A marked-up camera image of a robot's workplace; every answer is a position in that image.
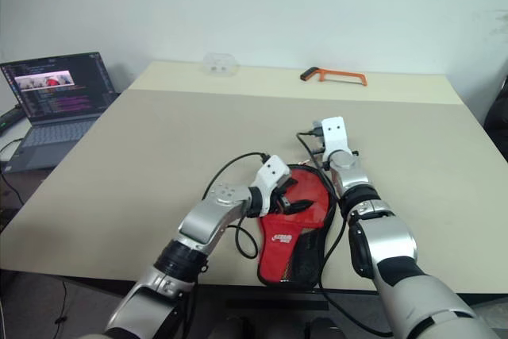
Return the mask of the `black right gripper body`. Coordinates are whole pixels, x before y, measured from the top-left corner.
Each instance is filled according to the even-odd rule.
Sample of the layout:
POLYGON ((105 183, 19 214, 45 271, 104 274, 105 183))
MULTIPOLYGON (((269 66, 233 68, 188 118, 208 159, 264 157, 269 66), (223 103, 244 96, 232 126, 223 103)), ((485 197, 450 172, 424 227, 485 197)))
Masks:
POLYGON ((325 151, 325 140, 321 121, 312 122, 311 135, 317 141, 317 147, 313 150, 313 153, 321 155, 325 151))

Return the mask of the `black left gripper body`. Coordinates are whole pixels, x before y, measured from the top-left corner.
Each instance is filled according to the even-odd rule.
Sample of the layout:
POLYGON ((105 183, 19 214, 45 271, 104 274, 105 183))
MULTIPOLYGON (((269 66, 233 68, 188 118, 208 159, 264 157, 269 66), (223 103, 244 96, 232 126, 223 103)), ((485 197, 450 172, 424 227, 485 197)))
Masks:
POLYGON ((282 192, 282 185, 278 185, 271 193, 269 214, 285 214, 286 206, 290 203, 286 192, 282 192))

